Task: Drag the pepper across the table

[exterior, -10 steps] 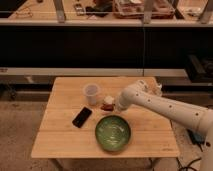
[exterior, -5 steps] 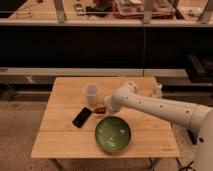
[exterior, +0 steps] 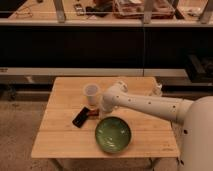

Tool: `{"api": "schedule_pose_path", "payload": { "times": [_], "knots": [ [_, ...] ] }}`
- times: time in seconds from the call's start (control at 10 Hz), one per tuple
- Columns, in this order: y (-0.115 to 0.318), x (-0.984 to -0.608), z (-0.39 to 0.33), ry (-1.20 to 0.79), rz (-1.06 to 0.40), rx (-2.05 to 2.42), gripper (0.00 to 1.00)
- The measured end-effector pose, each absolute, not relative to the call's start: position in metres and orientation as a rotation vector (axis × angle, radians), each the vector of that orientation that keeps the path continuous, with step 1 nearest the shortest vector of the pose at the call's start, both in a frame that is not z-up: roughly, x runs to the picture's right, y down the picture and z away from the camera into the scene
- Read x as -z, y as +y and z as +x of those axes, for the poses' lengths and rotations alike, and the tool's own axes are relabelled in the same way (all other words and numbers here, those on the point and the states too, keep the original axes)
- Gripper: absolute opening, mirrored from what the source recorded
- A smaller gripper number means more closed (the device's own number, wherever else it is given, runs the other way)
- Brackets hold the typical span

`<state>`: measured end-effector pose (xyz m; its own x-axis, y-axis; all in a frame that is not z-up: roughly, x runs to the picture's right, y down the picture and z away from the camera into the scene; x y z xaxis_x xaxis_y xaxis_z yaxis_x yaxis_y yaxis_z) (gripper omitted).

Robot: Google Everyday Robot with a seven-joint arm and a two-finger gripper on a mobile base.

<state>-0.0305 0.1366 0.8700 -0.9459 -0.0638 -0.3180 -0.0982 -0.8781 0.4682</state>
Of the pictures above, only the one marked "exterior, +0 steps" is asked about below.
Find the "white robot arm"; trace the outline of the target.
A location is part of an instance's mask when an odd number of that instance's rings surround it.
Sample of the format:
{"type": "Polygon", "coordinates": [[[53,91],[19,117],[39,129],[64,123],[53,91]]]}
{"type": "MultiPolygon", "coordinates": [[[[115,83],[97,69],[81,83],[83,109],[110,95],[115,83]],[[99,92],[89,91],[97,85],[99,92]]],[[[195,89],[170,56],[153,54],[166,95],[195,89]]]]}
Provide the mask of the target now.
{"type": "Polygon", "coordinates": [[[102,95],[100,112],[126,107],[183,126],[178,171],[213,171],[213,96],[195,101],[182,98],[130,94],[117,82],[102,95]]]}

